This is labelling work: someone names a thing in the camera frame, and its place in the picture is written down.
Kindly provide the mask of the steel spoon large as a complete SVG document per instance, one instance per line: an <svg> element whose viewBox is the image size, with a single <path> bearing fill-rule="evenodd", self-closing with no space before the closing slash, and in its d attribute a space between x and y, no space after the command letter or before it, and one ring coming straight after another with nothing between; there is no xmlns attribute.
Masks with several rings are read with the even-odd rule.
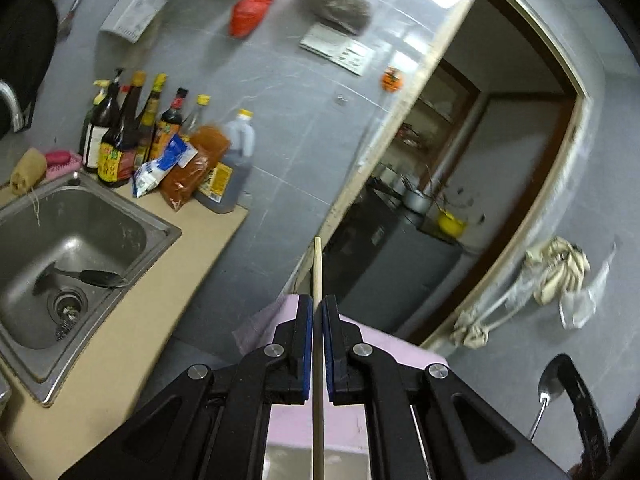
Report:
<svg viewBox="0 0 640 480"><path fill-rule="evenodd" d="M533 441L540 426L541 419L549 404L556 400L565 391L559 378L560 366L568 359L566 354L559 354L552 359L542 371L538 382L539 410L533 425L529 429L527 439Z"/></svg>

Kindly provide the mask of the grey cabinet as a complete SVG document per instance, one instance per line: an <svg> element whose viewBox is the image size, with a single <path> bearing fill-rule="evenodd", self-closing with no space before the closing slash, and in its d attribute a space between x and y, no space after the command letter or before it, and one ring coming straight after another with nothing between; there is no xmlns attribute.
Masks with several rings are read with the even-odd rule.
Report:
<svg viewBox="0 0 640 480"><path fill-rule="evenodd" d="M461 245L372 188L326 245L324 291L338 312L393 333L431 296L462 256Z"/></svg>

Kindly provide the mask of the aluminium pot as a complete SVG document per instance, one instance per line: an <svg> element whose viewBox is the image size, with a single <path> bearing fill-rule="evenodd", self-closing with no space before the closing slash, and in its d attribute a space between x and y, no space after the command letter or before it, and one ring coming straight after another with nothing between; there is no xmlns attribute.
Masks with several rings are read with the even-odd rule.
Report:
<svg viewBox="0 0 640 480"><path fill-rule="evenodd" d="M402 194L402 204L415 214L426 214L431 207L432 199L419 190L407 188Z"/></svg>

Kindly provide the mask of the large vinegar jug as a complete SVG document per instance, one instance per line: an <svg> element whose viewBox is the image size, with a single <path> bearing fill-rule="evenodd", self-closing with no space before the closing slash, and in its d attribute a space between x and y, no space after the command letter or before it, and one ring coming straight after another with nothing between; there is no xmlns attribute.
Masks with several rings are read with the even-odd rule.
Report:
<svg viewBox="0 0 640 480"><path fill-rule="evenodd" d="M234 209L253 169L256 134L252 118L252 112L241 108L222 127L222 133L231 141L230 148L194 193L199 203L216 214L228 214Z"/></svg>

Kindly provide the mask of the orange spice bag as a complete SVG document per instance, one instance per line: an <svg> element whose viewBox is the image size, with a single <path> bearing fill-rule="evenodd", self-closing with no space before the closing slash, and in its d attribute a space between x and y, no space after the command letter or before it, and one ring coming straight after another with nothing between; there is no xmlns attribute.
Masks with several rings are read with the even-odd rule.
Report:
<svg viewBox="0 0 640 480"><path fill-rule="evenodd" d="M174 211L178 211L201 184L210 170L221 161L231 142L214 125L204 125L190 136L195 155L184 166L177 164L160 184L160 194Z"/></svg>

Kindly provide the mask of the stainless steel sink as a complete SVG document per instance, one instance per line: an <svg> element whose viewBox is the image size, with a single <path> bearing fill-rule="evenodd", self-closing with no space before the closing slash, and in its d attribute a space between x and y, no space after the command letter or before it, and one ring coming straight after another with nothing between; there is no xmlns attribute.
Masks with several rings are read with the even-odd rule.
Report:
<svg viewBox="0 0 640 480"><path fill-rule="evenodd" d="M44 406L128 289L181 235L129 194L75 172L1 209L1 355ZM52 262L117 273L129 284L106 289L59 276L34 296L36 278Z"/></svg>

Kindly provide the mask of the blue white packet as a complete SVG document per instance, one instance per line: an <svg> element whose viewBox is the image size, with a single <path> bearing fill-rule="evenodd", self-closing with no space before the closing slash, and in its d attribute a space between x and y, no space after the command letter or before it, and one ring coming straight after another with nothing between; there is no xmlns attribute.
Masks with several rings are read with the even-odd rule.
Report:
<svg viewBox="0 0 640 480"><path fill-rule="evenodd" d="M178 134L174 134L160 156L144 162L134 172L132 196L140 198L155 190L172 168L176 165L184 168L196 154L198 150L194 146L183 141Z"/></svg>

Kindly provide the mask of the dark soy sauce bottle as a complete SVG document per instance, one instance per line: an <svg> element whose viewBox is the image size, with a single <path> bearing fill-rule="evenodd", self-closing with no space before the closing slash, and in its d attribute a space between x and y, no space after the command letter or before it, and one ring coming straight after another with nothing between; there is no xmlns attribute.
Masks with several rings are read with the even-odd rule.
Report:
<svg viewBox="0 0 640 480"><path fill-rule="evenodd" d="M98 179L108 188L126 184L134 172L134 158L139 141L136 113L146 73L136 70L122 103L118 121L104 134L99 154Z"/></svg>

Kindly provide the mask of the loofah sponge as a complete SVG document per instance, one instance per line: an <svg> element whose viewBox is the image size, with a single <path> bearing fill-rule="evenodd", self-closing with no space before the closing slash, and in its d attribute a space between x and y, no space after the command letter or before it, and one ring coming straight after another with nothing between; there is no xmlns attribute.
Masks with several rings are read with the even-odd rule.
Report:
<svg viewBox="0 0 640 480"><path fill-rule="evenodd" d="M35 148L29 148L17 162L10 177L11 192L23 196L31 191L44 177L47 159Z"/></svg>

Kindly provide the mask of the chrome faucet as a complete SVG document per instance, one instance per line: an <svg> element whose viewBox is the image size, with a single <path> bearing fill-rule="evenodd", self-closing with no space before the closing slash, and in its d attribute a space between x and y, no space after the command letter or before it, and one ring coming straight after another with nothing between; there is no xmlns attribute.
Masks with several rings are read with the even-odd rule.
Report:
<svg viewBox="0 0 640 480"><path fill-rule="evenodd" d="M21 131L24 128L23 111L14 89L4 80L0 80L0 96L8 108L12 131Z"/></svg>

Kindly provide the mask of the red plastic bag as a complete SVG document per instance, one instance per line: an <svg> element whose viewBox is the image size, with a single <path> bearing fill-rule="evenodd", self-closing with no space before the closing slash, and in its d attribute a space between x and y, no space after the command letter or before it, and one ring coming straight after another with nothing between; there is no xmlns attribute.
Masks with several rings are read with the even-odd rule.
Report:
<svg viewBox="0 0 640 480"><path fill-rule="evenodd" d="M274 0L240 0L232 8L229 34L245 38L260 25Z"/></svg>

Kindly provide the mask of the black wok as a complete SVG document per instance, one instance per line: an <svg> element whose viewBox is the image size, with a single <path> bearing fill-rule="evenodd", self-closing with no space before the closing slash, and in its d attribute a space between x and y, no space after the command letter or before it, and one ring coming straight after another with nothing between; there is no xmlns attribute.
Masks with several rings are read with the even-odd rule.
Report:
<svg viewBox="0 0 640 480"><path fill-rule="evenodd" d="M1 80L15 91L24 116L35 104L58 40L58 10L52 0L24 0L1 11ZM11 127L1 100L1 134Z"/></svg>

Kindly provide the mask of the orange wall plug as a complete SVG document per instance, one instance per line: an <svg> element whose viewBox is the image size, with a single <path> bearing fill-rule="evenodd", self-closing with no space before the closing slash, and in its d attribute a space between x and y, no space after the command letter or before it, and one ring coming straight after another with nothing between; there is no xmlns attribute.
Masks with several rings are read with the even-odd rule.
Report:
<svg viewBox="0 0 640 480"><path fill-rule="evenodd" d="M398 68L387 67L382 78L381 86L385 92L394 93L399 91L404 85L404 76Z"/></svg>

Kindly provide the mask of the wall switch panel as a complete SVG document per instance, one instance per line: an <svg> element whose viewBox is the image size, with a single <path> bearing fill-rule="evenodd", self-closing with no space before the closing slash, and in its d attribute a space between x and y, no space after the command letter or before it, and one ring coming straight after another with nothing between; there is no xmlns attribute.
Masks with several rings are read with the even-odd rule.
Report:
<svg viewBox="0 0 640 480"><path fill-rule="evenodd" d="M311 26L299 41L299 47L357 76L364 73L374 57L373 49L320 23Z"/></svg>

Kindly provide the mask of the white wall box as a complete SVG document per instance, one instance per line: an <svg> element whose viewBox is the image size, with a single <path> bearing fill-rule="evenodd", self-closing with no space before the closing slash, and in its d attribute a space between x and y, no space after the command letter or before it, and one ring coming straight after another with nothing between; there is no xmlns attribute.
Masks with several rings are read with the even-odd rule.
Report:
<svg viewBox="0 0 640 480"><path fill-rule="evenodd" d="M135 44L166 3L167 0L118 0L100 31Z"/></svg>

